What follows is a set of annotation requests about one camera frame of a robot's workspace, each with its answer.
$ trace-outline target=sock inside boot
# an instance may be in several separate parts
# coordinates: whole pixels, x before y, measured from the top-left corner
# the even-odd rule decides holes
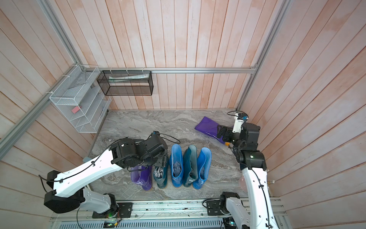
[[[180,174],[181,171],[182,171],[182,166],[180,165],[179,162],[175,162],[173,164],[173,174],[174,174],[174,177],[179,176],[179,174]]]
[[[189,176],[192,177],[194,175],[194,170],[191,168],[191,172],[189,173]]]
[[[202,180],[205,179],[205,167],[202,167],[201,172],[199,173]]]
[[[157,169],[154,170],[154,176],[158,179],[163,177],[163,168],[159,167]]]

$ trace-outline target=metal base plate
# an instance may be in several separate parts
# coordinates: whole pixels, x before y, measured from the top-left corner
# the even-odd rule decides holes
[[[208,215],[223,215],[220,210],[219,200],[207,200],[207,214]]]
[[[119,206],[119,216],[121,218],[130,218],[131,217],[131,210],[132,210],[132,203],[117,203]],[[93,219],[105,219],[105,218],[115,218],[116,215],[112,215],[108,217],[106,214],[99,214],[93,212],[92,218]]]
[[[130,218],[131,217],[131,211],[132,211],[132,203],[118,203],[118,206],[120,208],[119,210],[119,216],[121,218]]]

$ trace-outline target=white robotic arm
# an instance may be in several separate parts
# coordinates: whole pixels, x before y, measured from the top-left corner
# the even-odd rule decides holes
[[[102,154],[64,173],[51,171],[47,184],[53,189],[45,194],[44,205],[56,213],[76,208],[93,210],[101,218],[114,216],[118,205],[112,194],[99,194],[85,187],[87,184],[122,168],[137,165],[165,167],[167,144],[160,133],[153,132],[147,140],[123,138],[113,142]]]
[[[122,167],[117,164],[112,164],[112,160],[112,151],[106,149],[100,157],[95,157],[91,160],[94,162],[92,166],[90,166],[91,162],[86,162],[72,170],[57,174],[55,178],[56,181],[70,176],[72,177],[64,180],[63,182],[54,182],[53,189],[56,191],[55,196],[70,197],[82,187],[101,178],[102,176],[121,170]]]
[[[217,137],[233,144],[231,150],[247,185],[251,214],[243,207],[240,197],[231,192],[223,192],[220,196],[221,210],[232,215],[238,228],[278,229],[268,193],[265,158],[257,150],[260,127],[246,123],[248,115],[244,112],[232,116],[235,116],[234,127],[220,126]]]

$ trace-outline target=marble floor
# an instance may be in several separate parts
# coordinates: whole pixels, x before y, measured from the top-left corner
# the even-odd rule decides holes
[[[185,198],[217,198],[223,191],[236,192],[240,197],[247,197],[239,186],[242,176],[239,164],[225,145],[194,129],[204,116],[221,125],[232,126],[234,119],[228,116],[229,110],[157,110],[157,111],[112,111],[107,114],[100,134],[91,152],[91,158],[97,156],[111,142],[123,138],[147,138],[154,130],[169,134],[181,141],[182,151],[188,145],[197,146],[197,154],[202,147],[212,151],[212,162],[207,181],[200,190],[192,186],[175,188],[168,169],[168,185],[159,189],[153,179],[153,187],[144,191],[139,185],[132,183],[130,172],[126,169],[110,173],[90,184],[93,191],[112,193],[117,200],[147,199],[185,199]],[[170,155],[173,143],[167,142]]]

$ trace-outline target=white wire mesh basket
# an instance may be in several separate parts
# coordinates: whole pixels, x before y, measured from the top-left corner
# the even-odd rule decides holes
[[[98,67],[92,72],[82,71],[78,65],[49,97],[55,105],[79,105],[100,71]]]
[[[80,133],[96,133],[111,103],[100,87],[91,88],[99,70],[82,71],[77,66],[50,96],[51,101]]]

